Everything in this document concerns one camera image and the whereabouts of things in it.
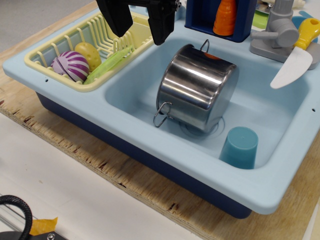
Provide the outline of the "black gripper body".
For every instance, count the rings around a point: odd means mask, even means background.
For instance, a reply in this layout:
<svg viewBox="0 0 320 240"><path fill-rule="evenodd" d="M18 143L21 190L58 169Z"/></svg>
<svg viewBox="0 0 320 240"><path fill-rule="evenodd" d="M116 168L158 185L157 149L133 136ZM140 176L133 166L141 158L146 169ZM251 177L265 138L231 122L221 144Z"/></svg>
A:
<svg viewBox="0 0 320 240"><path fill-rule="evenodd" d="M131 6L145 7L159 12L176 12L181 7L179 0L127 0Z"/></svg>

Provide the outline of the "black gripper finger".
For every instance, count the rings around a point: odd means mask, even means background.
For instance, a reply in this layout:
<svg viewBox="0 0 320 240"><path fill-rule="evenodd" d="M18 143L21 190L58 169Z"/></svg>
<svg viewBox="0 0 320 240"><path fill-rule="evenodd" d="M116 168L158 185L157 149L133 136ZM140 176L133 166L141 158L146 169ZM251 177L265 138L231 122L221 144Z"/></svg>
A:
<svg viewBox="0 0 320 240"><path fill-rule="evenodd" d="M155 45L162 45L173 32L175 11L171 5L148 5L148 23Z"/></svg>
<svg viewBox="0 0 320 240"><path fill-rule="evenodd" d="M122 37L133 25L129 4L125 0L96 0L111 31Z"/></svg>

